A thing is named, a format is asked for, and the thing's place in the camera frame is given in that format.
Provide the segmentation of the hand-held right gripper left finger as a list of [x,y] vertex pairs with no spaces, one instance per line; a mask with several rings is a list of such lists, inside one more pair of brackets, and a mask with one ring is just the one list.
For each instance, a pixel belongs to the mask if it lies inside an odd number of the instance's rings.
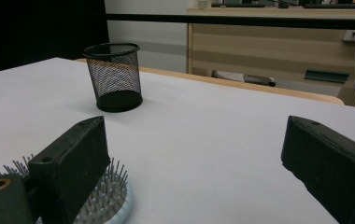
[[105,120],[85,119],[29,161],[44,224],[72,224],[110,164]]

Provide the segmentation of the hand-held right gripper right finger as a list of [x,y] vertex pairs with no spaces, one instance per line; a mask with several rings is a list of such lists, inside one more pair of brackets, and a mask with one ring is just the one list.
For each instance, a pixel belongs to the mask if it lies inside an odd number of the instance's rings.
[[339,224],[355,224],[355,142],[314,120],[290,116],[283,166]]

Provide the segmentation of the light blue hairbrush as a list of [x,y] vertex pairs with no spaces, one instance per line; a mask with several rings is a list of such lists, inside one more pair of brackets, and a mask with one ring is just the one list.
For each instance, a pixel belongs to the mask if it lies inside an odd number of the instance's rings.
[[[0,175],[0,224],[44,224],[40,216],[39,188],[24,168]],[[127,171],[110,158],[104,174],[72,224],[122,224],[133,206]]]

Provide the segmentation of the black mesh pen holder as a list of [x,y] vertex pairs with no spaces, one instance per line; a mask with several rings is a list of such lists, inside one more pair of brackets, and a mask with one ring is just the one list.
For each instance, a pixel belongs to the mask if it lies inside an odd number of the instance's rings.
[[124,112],[143,103],[137,52],[133,43],[105,43],[87,47],[83,55],[92,80],[96,106],[106,112]]

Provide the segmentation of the grey and black device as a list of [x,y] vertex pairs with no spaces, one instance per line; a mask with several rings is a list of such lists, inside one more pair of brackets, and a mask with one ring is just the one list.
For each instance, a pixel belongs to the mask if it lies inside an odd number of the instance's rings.
[[245,75],[245,74],[232,73],[232,72],[219,71],[219,70],[213,70],[212,76],[216,78],[226,79],[226,80],[251,83],[251,84],[257,84],[257,85],[263,85],[269,87],[276,86],[276,82],[272,77],[259,77],[259,76]]

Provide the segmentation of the light wooden desk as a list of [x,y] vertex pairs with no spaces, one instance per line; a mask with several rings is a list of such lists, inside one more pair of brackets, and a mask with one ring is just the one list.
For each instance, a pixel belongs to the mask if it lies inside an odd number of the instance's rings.
[[[291,7],[190,8],[189,15],[355,19],[355,9]],[[346,30],[265,27],[226,24],[189,25],[189,72],[209,75],[213,70],[274,77],[312,84],[307,69],[349,73],[344,84],[318,81],[339,89],[338,97],[355,105],[355,42],[342,40]]]

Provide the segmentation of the black curtain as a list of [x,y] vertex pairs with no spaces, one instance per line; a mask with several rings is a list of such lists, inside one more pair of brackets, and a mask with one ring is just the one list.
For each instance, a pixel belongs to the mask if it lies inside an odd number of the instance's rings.
[[0,0],[0,71],[108,41],[105,0]]

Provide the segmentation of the white cabinet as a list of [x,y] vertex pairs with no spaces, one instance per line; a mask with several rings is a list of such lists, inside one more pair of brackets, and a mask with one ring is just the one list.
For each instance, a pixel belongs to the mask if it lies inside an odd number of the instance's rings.
[[[188,0],[105,0],[109,14],[180,15]],[[130,42],[140,47],[141,66],[185,73],[187,24],[144,21],[109,21],[111,42]]]

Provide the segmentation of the black keyboard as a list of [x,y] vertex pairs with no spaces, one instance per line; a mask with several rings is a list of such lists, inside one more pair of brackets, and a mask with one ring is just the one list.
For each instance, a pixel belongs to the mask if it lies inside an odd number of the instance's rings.
[[313,9],[355,9],[355,3],[352,4],[309,4],[304,8]]
[[212,3],[211,7],[216,7],[216,8],[239,8],[239,7],[245,7],[245,8],[263,8],[265,7],[264,4],[252,4],[252,3],[244,3],[244,4],[236,4],[236,3]]

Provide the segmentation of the black horizontal frame bar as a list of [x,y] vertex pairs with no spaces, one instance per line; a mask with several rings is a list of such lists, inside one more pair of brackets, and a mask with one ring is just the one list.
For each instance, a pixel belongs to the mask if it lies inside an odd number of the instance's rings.
[[105,14],[107,21],[226,24],[308,29],[355,30],[355,19],[269,18],[207,15]]

